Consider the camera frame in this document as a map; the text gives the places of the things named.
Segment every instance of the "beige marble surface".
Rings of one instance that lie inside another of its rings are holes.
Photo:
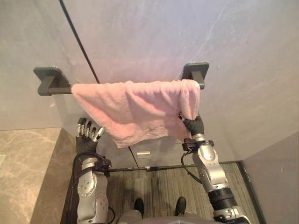
[[[31,224],[59,224],[76,155],[74,136],[61,129],[39,192]]]
[[[29,223],[61,128],[0,131],[1,223]]]

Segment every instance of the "floor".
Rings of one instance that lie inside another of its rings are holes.
[[[243,207],[251,223],[258,224],[256,212],[237,164],[222,164],[222,167],[238,204]],[[189,170],[198,174],[196,167],[190,167]],[[180,196],[187,200],[186,211],[196,213],[205,219],[213,219],[213,208],[204,188],[182,168],[150,172],[146,170],[111,172],[107,194],[109,206],[116,213],[115,220],[124,211],[132,209],[138,197],[144,201],[144,217],[173,216]]]

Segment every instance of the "gray wall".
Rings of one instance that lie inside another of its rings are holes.
[[[297,131],[299,1],[64,1],[102,83],[179,79],[185,63],[210,63],[200,113],[220,161],[243,160]],[[0,130],[73,133],[83,110],[72,96],[38,96],[32,72],[57,66],[72,84],[95,82],[59,1],[1,1],[0,37]],[[179,158],[171,142],[132,150],[150,147],[159,157],[165,147]],[[124,153],[109,139],[101,151]]]
[[[269,224],[299,223],[299,133],[244,160]]]

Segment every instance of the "pink towel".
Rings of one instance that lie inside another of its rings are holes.
[[[190,134],[178,118],[195,119],[199,84],[194,80],[75,84],[71,91],[86,112],[105,127],[117,147],[146,139]]]

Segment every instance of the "towel bar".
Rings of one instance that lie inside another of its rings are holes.
[[[71,85],[59,68],[34,68],[33,72],[42,82],[37,89],[39,95],[71,94]]]
[[[195,80],[199,83],[200,89],[203,90],[208,68],[209,63],[207,62],[186,64],[183,69],[182,79]],[[42,82],[37,90],[39,95],[71,94],[71,85],[59,68],[36,67],[33,72]]]

